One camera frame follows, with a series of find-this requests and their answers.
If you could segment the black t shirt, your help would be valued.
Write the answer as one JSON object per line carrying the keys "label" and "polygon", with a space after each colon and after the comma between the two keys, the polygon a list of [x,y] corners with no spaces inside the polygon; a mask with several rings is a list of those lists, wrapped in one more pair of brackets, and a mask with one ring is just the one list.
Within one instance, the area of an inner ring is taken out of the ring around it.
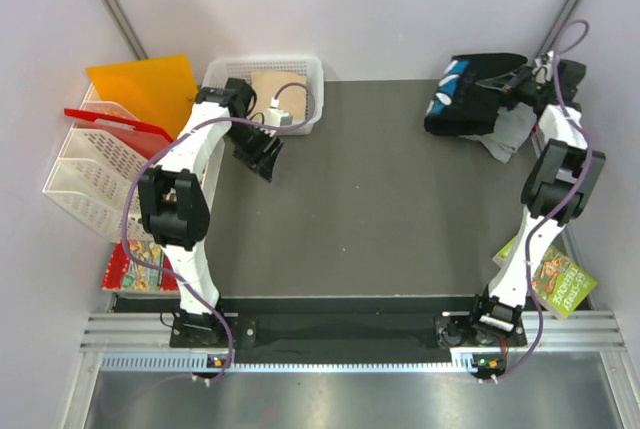
{"label": "black t shirt", "polygon": [[436,136],[483,135],[493,131],[500,108],[513,109],[504,94],[478,87],[478,79],[490,78],[525,66],[527,58],[516,53],[454,55],[429,102],[424,128]]}

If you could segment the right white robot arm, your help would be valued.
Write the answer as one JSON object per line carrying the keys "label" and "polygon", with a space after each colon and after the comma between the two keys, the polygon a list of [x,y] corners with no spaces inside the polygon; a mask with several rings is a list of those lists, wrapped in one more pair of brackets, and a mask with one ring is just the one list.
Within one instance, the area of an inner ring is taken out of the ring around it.
{"label": "right white robot arm", "polygon": [[538,130],[544,147],[521,192],[521,225],[498,274],[475,297],[466,321],[469,337],[487,345],[510,339],[521,328],[528,299],[541,309],[533,276],[545,252],[572,220],[586,208],[606,156],[595,150],[582,127],[581,110],[572,104],[586,75],[582,63],[554,52],[536,61],[529,76],[552,85],[549,99],[538,98],[542,109]]}

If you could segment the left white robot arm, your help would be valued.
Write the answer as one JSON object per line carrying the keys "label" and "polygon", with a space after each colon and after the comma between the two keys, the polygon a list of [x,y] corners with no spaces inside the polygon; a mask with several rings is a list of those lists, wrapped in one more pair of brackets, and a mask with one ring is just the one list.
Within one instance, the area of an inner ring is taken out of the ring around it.
{"label": "left white robot arm", "polygon": [[176,146],[146,169],[138,182],[144,230],[160,245],[175,273],[180,307],[173,348],[213,348],[227,343],[227,323],[213,311],[219,302],[206,258],[205,237],[225,144],[245,167],[266,181],[283,143],[248,120],[257,96],[242,79],[203,87]]}

